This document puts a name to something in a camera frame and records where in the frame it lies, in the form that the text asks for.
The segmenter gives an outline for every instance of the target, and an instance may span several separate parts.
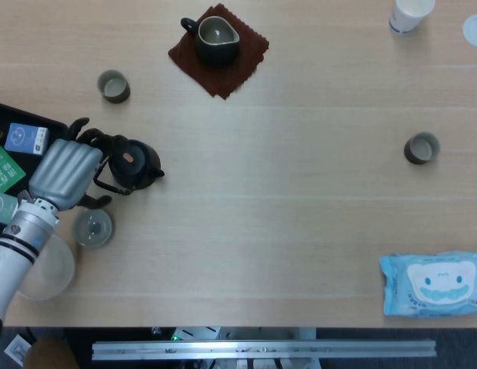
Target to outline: mug handle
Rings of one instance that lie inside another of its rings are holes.
[[[180,20],[180,25],[184,27],[187,32],[191,32],[193,35],[198,34],[199,24],[196,21],[193,21],[190,18],[182,18]]]

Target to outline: white cylinder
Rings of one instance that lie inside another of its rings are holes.
[[[389,26],[398,35],[409,33],[434,7],[435,0],[395,0]]]
[[[0,318],[5,319],[6,310],[16,290],[22,283],[32,263],[18,252],[0,246]]]

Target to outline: brown cloth napkin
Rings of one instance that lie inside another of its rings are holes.
[[[224,68],[210,68],[203,65],[195,50],[194,36],[189,33],[186,33],[168,52],[168,56],[211,96],[220,95],[226,99],[254,73],[257,65],[264,60],[263,54],[268,49],[269,42],[235,17],[223,4],[209,8],[198,22],[212,15],[226,19],[240,35],[240,51],[233,63]]]

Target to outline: green package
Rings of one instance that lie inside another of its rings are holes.
[[[16,161],[0,146],[0,192],[5,193],[26,174]]]

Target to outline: black mug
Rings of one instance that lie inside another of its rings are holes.
[[[115,180],[130,190],[141,190],[163,177],[160,157],[155,149],[137,140],[118,146],[108,161]]]
[[[239,52],[240,36],[222,17],[207,17],[201,23],[182,18],[180,24],[195,36],[198,57],[207,66],[226,66]]]

